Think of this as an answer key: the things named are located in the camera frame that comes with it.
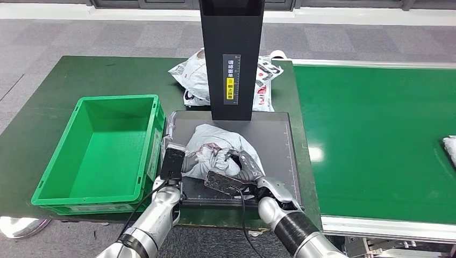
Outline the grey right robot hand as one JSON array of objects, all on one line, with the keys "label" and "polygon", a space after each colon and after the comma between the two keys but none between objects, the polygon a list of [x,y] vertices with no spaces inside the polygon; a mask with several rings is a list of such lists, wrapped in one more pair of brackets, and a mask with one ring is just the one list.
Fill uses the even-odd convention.
[{"label": "grey right robot hand", "polygon": [[225,155],[225,159],[231,159],[239,168],[239,172],[232,176],[235,179],[254,182],[260,177],[266,176],[254,158],[246,151],[236,151],[231,149]]}]

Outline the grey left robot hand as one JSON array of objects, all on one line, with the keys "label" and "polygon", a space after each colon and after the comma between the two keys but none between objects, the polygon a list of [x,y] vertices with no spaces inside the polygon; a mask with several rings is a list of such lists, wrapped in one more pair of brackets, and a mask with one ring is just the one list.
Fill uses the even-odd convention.
[{"label": "grey left robot hand", "polygon": [[181,168],[182,173],[188,173],[196,164],[197,157],[195,154],[190,154],[186,151],[186,147],[182,144],[174,142],[174,131],[176,129],[176,111],[173,111],[170,116],[167,118],[167,126],[165,130],[165,136],[162,138],[161,142],[161,162],[165,159],[165,152],[167,147],[177,149],[178,151],[183,152],[183,164]]}]

